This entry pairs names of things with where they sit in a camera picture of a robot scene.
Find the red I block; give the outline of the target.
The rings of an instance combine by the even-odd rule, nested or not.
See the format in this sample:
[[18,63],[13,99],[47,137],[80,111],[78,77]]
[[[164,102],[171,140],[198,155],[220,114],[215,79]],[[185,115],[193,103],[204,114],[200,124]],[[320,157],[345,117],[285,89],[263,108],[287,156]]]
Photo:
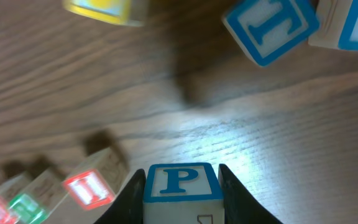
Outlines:
[[62,185],[79,206],[92,210],[116,199],[128,173],[124,156],[107,147],[89,155]]

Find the red U block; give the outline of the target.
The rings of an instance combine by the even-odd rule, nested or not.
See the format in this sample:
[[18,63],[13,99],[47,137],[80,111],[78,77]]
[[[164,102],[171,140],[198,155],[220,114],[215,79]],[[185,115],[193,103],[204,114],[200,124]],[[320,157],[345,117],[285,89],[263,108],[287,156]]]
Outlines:
[[19,223],[19,217],[10,208],[10,201],[32,182],[31,176],[23,172],[0,184],[0,224]]

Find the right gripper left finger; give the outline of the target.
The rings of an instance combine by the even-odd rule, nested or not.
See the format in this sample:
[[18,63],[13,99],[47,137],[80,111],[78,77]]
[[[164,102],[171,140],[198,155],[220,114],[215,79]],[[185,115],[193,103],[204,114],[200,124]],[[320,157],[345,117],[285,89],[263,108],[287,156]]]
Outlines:
[[137,169],[111,206],[94,224],[143,224],[145,170]]

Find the blue 5 block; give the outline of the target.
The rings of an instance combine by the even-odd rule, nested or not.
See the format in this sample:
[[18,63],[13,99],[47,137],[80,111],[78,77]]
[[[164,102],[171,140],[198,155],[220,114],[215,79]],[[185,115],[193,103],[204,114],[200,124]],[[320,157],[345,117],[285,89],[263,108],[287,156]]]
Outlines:
[[308,38],[312,46],[358,51],[358,0],[319,0],[317,32]]

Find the green R block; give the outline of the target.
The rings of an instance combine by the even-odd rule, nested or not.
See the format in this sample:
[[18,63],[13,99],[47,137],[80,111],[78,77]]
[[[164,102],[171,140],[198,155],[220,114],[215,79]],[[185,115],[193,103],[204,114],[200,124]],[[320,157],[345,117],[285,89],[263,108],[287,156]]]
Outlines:
[[9,202],[10,210],[22,223],[44,222],[67,195],[62,181],[62,175],[54,170],[43,171]]

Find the yellow block right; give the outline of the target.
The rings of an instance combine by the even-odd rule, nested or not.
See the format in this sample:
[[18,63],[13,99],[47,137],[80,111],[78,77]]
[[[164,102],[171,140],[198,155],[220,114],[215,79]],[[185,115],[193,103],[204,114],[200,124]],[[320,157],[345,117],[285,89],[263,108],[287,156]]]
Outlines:
[[143,26],[149,0],[63,0],[66,10],[119,26]]

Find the blue P block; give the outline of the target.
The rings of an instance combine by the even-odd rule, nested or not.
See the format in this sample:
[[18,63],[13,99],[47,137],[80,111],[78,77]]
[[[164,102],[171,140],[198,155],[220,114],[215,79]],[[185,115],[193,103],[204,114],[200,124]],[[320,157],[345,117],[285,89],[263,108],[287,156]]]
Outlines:
[[207,162],[150,166],[143,196],[144,224],[223,224],[223,192]]

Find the blue T block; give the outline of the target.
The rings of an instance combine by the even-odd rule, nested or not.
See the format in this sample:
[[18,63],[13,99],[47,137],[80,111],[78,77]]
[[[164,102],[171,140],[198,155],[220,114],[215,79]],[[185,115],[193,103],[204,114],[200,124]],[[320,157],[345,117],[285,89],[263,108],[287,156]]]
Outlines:
[[309,1],[246,0],[223,18],[237,44],[260,67],[265,67],[305,41],[319,29]]

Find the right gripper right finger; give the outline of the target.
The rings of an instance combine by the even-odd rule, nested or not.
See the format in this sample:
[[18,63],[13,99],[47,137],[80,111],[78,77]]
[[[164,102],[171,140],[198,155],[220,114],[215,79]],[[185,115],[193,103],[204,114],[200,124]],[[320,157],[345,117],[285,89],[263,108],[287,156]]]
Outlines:
[[253,197],[227,165],[219,165],[218,180],[224,198],[225,224],[282,224]]

